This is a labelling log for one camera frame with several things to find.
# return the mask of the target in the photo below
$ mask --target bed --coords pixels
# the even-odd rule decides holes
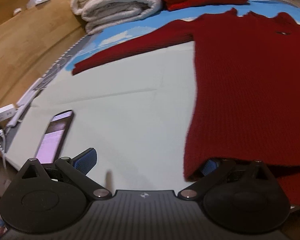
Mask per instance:
[[[70,71],[76,62],[172,20],[191,21],[232,7],[239,16],[254,11],[274,17],[284,11],[300,24],[300,8],[293,4],[249,0],[241,6],[163,10],[142,21],[107,28],[93,36],[32,102],[7,153],[9,162],[20,169],[34,157],[51,117],[73,109],[76,117],[61,156],[74,157],[95,148],[98,163],[88,174],[91,179],[113,192],[145,188],[178,192],[189,185],[183,177],[183,152],[195,102],[193,42],[121,59],[75,76]],[[253,49],[253,41],[242,44],[238,52],[249,48]]]

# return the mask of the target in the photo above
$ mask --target wooden bed frame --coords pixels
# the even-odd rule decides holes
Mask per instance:
[[[26,10],[29,0],[0,0],[0,107],[26,90],[85,35],[70,0],[51,0]],[[13,10],[23,11],[12,17]]]

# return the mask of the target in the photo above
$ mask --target smartphone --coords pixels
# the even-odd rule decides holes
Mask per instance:
[[[59,158],[73,117],[74,112],[67,110],[51,119],[35,155],[40,163],[53,163]]]

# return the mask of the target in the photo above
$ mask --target phone screen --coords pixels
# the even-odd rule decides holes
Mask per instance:
[[[40,163],[53,163],[67,124],[72,120],[73,111],[55,115],[40,143],[36,158]]]

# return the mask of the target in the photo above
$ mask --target sweater sleeve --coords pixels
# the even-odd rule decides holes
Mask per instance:
[[[125,57],[192,41],[191,23],[183,20],[175,20],[149,34],[100,51],[75,64],[72,74],[76,75],[84,70]]]

